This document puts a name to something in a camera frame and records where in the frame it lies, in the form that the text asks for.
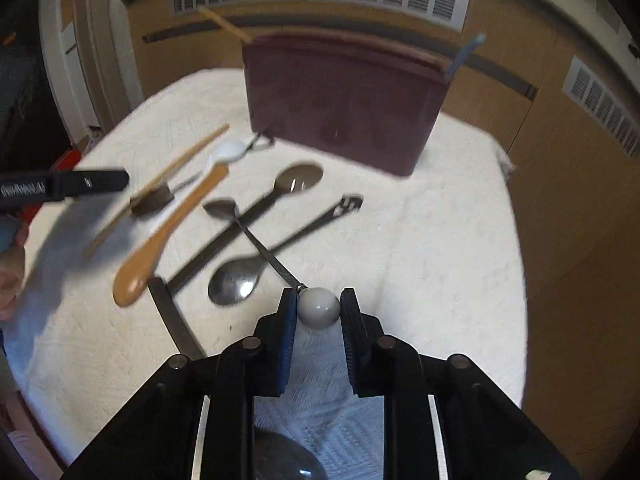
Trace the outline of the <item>person's left hand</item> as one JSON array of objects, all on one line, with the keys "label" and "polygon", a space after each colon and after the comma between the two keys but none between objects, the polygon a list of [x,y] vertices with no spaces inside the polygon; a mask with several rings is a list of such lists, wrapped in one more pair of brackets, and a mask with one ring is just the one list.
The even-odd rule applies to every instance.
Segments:
[{"label": "person's left hand", "polygon": [[1,319],[12,318],[25,276],[25,242],[28,225],[21,223],[9,248],[1,254]]}]

